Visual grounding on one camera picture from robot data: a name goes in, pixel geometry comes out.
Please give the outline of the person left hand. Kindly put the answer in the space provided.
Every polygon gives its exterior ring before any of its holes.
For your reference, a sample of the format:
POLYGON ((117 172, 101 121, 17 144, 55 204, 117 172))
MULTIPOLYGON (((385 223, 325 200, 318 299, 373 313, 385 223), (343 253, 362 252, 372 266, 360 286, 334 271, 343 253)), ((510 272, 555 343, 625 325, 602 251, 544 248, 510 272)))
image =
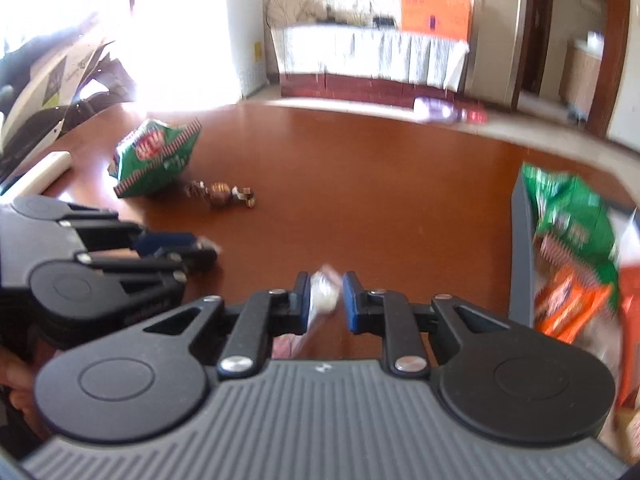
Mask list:
POLYGON ((38 339, 32 347, 32 362, 27 363, 1 348, 1 385, 10 389, 10 404, 22 413, 27 426, 40 440, 47 440, 51 433, 36 409, 34 383, 38 370, 53 358, 55 352, 50 344, 38 339))

